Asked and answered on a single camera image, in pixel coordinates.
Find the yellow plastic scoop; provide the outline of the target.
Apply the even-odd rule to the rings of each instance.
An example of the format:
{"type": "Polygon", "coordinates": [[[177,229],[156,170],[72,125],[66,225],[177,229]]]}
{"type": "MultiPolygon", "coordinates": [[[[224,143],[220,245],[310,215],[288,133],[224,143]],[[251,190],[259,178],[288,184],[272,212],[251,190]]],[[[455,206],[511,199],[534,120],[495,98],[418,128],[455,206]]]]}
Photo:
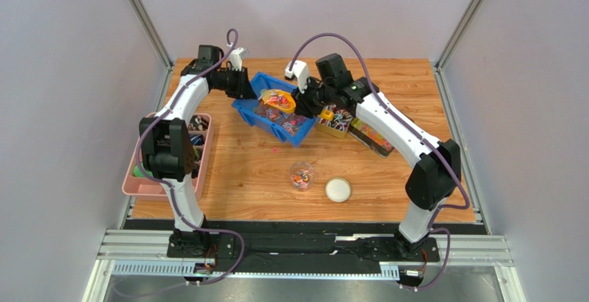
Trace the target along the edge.
{"type": "Polygon", "coordinates": [[[324,108],[321,103],[306,97],[297,89],[294,95],[279,89],[263,89],[259,99],[272,108],[283,113],[302,115],[308,118],[320,117],[327,121],[333,120],[335,114],[324,108]]]}

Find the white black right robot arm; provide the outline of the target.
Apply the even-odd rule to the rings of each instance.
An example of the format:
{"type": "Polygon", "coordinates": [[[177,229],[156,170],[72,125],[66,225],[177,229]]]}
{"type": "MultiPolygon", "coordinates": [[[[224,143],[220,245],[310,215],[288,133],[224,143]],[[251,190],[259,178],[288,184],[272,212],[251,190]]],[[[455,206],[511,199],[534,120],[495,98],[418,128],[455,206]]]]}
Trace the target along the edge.
{"type": "Polygon", "coordinates": [[[367,77],[355,79],[343,58],[330,54],[316,61],[319,77],[308,65],[291,61],[284,77],[294,80],[297,114],[317,117],[325,106],[348,111],[375,129],[406,160],[412,172],[405,184],[410,203],[394,233],[393,249],[403,258],[417,254],[426,241],[439,206],[461,185],[460,147],[430,135],[390,103],[367,77]]]}

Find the blue plastic candy bin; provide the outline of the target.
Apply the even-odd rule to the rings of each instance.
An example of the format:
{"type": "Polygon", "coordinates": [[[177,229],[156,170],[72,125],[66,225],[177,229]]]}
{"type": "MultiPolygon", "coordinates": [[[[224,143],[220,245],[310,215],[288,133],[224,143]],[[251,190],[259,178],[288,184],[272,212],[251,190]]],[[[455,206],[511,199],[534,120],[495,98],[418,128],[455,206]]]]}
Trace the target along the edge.
{"type": "MultiPolygon", "coordinates": [[[[254,92],[260,97],[264,90],[277,89],[291,93],[296,86],[276,77],[258,72],[251,81],[254,92]]],[[[259,100],[234,100],[232,107],[249,125],[258,127],[277,138],[299,147],[315,125],[315,120],[281,112],[259,100]]]]}

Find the clear glass jar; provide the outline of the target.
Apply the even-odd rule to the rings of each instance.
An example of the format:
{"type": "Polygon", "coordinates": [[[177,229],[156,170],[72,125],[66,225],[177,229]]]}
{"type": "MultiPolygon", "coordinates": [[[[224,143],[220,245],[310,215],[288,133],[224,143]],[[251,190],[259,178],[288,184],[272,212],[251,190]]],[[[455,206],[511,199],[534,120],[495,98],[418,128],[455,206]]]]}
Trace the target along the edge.
{"type": "Polygon", "coordinates": [[[315,177],[315,168],[308,162],[296,162],[290,168],[290,184],[295,191],[307,191],[315,177]]]}

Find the green plush toy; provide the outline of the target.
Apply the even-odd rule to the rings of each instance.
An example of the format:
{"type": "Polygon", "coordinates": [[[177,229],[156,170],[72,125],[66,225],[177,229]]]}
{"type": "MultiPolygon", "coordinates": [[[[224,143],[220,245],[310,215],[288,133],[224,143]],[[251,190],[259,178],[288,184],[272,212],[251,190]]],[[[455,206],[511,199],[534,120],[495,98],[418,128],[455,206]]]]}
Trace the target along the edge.
{"type": "Polygon", "coordinates": [[[138,166],[134,166],[134,168],[133,168],[133,176],[134,177],[137,177],[137,178],[143,178],[144,177],[143,173],[141,172],[141,170],[139,169],[138,166]]]}

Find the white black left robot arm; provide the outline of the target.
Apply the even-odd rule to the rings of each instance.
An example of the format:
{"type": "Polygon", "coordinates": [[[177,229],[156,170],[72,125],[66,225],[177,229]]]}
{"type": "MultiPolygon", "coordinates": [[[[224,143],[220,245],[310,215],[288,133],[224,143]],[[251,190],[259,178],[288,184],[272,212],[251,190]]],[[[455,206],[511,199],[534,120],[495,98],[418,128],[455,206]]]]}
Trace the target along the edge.
{"type": "Polygon", "coordinates": [[[235,45],[228,51],[199,46],[197,58],[182,70],[178,88],[164,108],[139,123],[135,160],[146,177],[165,190],[174,213],[175,238],[204,244],[212,232],[205,226],[205,215],[192,186],[195,158],[188,124],[212,90],[234,99],[257,98],[243,66],[248,53],[248,49],[235,45]]]}

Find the white jar lid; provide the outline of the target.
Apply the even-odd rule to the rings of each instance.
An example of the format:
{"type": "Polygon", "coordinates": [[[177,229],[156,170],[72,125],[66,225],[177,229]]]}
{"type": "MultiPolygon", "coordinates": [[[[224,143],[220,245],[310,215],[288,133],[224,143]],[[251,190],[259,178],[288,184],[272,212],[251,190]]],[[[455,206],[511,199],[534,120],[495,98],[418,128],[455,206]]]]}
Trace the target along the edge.
{"type": "Polygon", "coordinates": [[[352,194],[350,183],[343,178],[331,178],[324,186],[326,197],[332,202],[345,202],[352,194]]]}

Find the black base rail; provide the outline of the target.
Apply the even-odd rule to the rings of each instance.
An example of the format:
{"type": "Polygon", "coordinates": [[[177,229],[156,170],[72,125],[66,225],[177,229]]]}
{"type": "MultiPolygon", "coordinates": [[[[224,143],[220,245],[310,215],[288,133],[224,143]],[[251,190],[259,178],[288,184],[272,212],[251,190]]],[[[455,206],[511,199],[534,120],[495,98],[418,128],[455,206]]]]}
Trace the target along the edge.
{"type": "Polygon", "coordinates": [[[238,272],[377,274],[381,262],[437,263],[437,242],[401,242],[396,223],[209,221],[210,231],[169,236],[170,258],[208,258],[212,268],[238,272]]]}

